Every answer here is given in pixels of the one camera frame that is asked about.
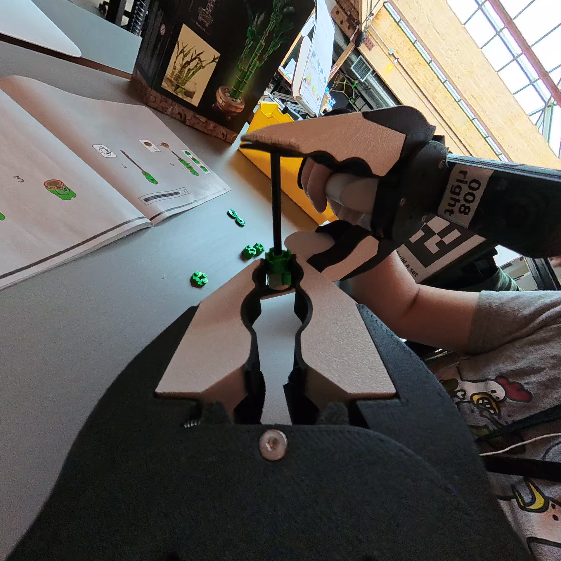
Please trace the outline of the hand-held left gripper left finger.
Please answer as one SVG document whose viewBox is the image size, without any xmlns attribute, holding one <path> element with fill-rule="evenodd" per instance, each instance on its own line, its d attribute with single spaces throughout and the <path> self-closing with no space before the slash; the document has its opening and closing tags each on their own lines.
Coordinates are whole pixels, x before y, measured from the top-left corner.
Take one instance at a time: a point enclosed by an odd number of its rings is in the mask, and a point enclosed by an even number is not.
<svg viewBox="0 0 561 561">
<path fill-rule="evenodd" d="M 201 301 L 156 396 L 217 401 L 228 413 L 262 413 L 265 382 L 254 323 L 264 280 L 264 261 L 256 260 Z"/>
</svg>

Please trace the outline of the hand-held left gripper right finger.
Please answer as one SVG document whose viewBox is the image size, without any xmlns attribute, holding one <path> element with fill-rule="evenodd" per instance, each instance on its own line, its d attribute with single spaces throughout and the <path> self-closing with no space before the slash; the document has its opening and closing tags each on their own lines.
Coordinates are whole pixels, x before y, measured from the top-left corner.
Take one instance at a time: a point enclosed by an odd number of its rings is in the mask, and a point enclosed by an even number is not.
<svg viewBox="0 0 561 561">
<path fill-rule="evenodd" d="M 396 388 L 355 301 L 304 259 L 291 260 L 301 322 L 290 374 L 290 413 L 333 402 L 393 399 Z"/>
</svg>

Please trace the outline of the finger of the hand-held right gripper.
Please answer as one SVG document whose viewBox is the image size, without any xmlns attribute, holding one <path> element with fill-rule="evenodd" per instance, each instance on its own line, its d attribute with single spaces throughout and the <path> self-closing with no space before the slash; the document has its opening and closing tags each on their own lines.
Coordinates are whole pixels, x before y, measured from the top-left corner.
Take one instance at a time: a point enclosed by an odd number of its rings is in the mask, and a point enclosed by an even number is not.
<svg viewBox="0 0 561 561">
<path fill-rule="evenodd" d="M 372 122 L 366 113 L 275 124 L 241 137 L 242 149 L 315 158 L 332 169 L 382 177 L 398 162 L 406 134 Z"/>
<path fill-rule="evenodd" d="M 333 221 L 315 231 L 297 231 L 284 242 L 310 282 L 352 278 L 396 250 L 395 241 L 378 240 L 371 231 L 348 221 Z"/>
</svg>

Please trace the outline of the green round lego brick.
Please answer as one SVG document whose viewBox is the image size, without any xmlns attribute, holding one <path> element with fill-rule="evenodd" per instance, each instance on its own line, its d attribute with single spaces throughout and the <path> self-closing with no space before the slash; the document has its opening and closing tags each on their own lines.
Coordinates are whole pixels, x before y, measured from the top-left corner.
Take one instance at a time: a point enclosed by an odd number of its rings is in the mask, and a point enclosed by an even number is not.
<svg viewBox="0 0 561 561">
<path fill-rule="evenodd" d="M 267 284 L 270 289 L 282 291 L 291 285 L 291 258 L 292 253 L 289 249 L 281 250 L 280 254 L 276 254 L 272 247 L 265 253 Z"/>
</svg>

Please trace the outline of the black axle rod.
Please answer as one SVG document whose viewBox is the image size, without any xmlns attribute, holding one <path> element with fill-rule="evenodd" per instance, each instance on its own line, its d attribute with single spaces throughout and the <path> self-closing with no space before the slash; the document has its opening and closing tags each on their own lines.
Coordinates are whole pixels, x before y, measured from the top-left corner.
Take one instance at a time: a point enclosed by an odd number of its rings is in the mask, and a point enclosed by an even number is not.
<svg viewBox="0 0 561 561">
<path fill-rule="evenodd" d="M 277 152 L 270 154 L 271 210 L 273 229 L 273 254 L 281 256 L 282 249 L 282 178 L 281 156 Z"/>
</svg>

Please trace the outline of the person's right forearm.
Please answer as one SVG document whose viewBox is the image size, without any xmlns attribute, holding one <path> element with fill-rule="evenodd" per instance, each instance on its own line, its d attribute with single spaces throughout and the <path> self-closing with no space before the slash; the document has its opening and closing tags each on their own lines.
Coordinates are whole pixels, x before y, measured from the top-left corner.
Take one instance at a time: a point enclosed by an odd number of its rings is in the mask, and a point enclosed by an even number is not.
<svg viewBox="0 0 561 561">
<path fill-rule="evenodd" d="M 350 279 L 366 305 L 399 338 L 466 353 L 479 294 L 417 284 L 396 252 Z"/>
</svg>

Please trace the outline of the person's right hand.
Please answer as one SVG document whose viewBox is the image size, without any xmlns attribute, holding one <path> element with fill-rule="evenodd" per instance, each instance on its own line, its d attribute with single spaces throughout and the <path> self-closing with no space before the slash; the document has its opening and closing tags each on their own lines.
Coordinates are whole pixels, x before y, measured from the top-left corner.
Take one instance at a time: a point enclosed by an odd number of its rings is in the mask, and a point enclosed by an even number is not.
<svg viewBox="0 0 561 561">
<path fill-rule="evenodd" d="M 341 221 L 371 230 L 371 214 L 378 180 L 349 173 L 334 173 L 312 158 L 305 158 L 299 171 L 299 185 L 318 213 L 330 206 Z"/>
</svg>

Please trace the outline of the yellow bin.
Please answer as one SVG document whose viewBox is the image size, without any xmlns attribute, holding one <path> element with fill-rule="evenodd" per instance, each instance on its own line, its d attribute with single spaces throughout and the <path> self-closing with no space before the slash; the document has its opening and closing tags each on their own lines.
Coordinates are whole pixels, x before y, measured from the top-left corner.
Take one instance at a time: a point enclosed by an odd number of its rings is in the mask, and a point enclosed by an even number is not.
<svg viewBox="0 0 561 561">
<path fill-rule="evenodd" d="M 260 102 L 258 109 L 249 125 L 248 132 L 281 123 L 293 122 L 288 113 L 282 113 L 276 102 Z M 270 178 L 270 155 L 256 150 L 239 148 L 239 151 L 258 167 L 268 178 Z M 337 218 L 330 206 L 323 213 L 318 213 L 312 203 L 306 197 L 304 191 L 298 187 L 298 172 L 302 163 L 301 158 L 281 158 L 282 191 L 290 197 L 317 225 L 321 226 L 327 222 L 333 222 Z"/>
</svg>

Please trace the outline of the framed marker sign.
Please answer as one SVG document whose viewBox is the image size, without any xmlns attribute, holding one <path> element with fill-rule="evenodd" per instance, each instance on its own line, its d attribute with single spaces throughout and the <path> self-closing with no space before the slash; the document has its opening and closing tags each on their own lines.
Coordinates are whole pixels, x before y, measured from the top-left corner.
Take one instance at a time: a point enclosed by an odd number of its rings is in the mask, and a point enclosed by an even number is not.
<svg viewBox="0 0 561 561">
<path fill-rule="evenodd" d="M 495 243 L 440 217 L 433 217 L 396 249 L 401 262 L 417 284 L 477 258 Z"/>
</svg>

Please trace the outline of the person's printed grey shirt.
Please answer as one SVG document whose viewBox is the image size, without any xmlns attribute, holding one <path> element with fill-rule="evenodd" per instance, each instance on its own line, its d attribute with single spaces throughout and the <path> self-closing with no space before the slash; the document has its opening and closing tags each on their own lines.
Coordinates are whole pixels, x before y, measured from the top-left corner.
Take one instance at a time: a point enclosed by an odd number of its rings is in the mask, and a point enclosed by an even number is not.
<svg viewBox="0 0 561 561">
<path fill-rule="evenodd" d="M 533 560 L 560 560 L 560 292 L 482 292 L 468 354 L 434 367 Z"/>
</svg>

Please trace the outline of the dark set box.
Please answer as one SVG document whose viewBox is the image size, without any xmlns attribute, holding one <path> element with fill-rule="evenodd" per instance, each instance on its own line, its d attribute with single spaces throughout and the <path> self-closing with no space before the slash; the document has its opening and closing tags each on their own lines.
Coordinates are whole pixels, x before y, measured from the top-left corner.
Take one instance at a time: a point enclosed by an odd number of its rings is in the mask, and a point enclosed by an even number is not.
<svg viewBox="0 0 561 561">
<path fill-rule="evenodd" d="M 151 1 L 132 84 L 149 107 L 232 144 L 315 1 Z"/>
</svg>

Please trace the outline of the open instruction booklet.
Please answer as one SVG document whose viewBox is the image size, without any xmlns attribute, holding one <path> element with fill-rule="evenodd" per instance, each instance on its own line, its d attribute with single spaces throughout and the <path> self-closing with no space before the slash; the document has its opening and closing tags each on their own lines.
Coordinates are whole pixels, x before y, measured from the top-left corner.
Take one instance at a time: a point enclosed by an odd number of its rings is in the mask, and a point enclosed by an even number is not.
<svg viewBox="0 0 561 561">
<path fill-rule="evenodd" d="M 231 188 L 153 112 L 1 78 L 1 289 Z"/>
</svg>

